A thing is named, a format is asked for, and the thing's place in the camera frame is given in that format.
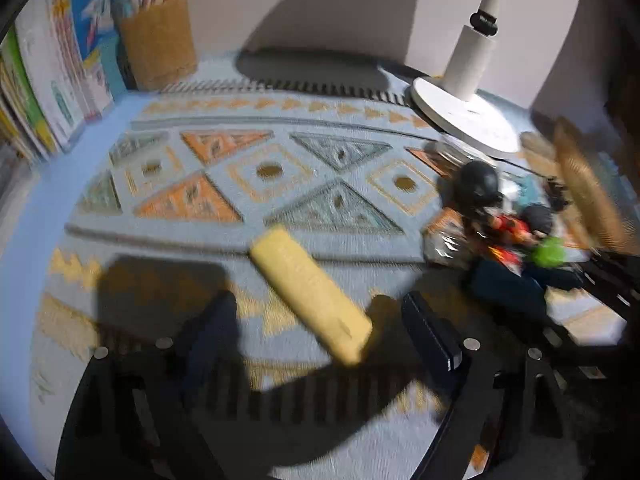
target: yellow cylinder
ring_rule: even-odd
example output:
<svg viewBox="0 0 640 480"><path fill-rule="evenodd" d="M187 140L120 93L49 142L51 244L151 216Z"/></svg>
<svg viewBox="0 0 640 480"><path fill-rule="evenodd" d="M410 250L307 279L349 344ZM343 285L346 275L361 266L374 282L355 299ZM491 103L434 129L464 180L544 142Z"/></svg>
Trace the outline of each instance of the yellow cylinder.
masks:
<svg viewBox="0 0 640 480"><path fill-rule="evenodd" d="M345 365L363 359L371 320L285 228L271 228L249 252L276 293L336 359Z"/></svg>

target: white fan base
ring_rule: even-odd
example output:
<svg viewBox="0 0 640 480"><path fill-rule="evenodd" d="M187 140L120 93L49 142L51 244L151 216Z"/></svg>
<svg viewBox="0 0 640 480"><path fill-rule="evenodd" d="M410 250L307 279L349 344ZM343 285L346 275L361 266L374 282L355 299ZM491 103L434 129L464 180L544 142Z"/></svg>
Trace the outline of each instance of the white fan base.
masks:
<svg viewBox="0 0 640 480"><path fill-rule="evenodd" d="M414 80L411 96L431 121L487 155L501 158L520 151L516 131L500 110L478 94L462 101L419 77Z"/></svg>

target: wicker basket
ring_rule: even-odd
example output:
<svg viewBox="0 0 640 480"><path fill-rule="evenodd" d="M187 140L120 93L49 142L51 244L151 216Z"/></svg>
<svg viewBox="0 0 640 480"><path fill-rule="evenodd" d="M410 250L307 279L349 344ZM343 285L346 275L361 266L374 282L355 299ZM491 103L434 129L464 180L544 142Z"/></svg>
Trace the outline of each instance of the wicker basket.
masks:
<svg viewBox="0 0 640 480"><path fill-rule="evenodd" d="M564 182L592 235L610 250L640 254L633 212L618 189L615 176L578 145L580 131L565 118L556 122L554 144Z"/></svg>
<svg viewBox="0 0 640 480"><path fill-rule="evenodd" d="M140 90L159 90L197 69L187 0L167 0L124 18L120 35Z"/></svg>

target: wall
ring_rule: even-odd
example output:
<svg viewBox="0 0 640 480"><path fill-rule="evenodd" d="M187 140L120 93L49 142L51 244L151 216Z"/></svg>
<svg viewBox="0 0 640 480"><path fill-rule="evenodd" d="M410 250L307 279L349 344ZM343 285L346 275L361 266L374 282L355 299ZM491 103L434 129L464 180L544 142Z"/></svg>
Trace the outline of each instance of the wall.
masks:
<svg viewBox="0 0 640 480"><path fill-rule="evenodd" d="M620 24L610 2L580 0L534 110L551 119L564 115L588 134L605 133L604 104L619 49Z"/></svg>
<svg viewBox="0 0 640 480"><path fill-rule="evenodd" d="M328 48L384 56L442 73L480 0L190 0L200 56L241 46ZM504 0L498 47L481 83L529 107L578 0Z"/></svg>

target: pencil holder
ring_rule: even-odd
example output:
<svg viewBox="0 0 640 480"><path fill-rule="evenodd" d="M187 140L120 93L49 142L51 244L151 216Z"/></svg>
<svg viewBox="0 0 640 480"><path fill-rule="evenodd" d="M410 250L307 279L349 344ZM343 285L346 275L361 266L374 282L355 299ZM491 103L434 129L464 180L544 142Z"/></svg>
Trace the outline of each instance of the pencil holder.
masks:
<svg viewBox="0 0 640 480"><path fill-rule="evenodd" d="M139 90L159 90L194 73L198 63L187 0L167 0L120 22Z"/></svg>

